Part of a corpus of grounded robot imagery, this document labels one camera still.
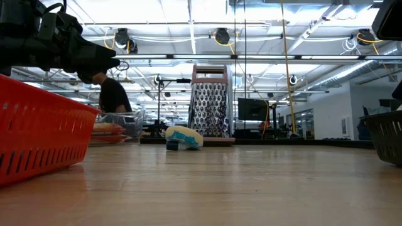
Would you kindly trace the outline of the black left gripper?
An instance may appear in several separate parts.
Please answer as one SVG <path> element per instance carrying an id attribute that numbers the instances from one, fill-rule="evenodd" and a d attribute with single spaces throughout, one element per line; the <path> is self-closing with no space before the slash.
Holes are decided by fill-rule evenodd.
<path id="1" fill-rule="evenodd" d="M 13 66 L 93 76 L 120 65 L 114 50 L 84 39 L 75 18 L 1 18 L 1 74 Z M 75 66 L 73 61 L 90 61 Z"/>

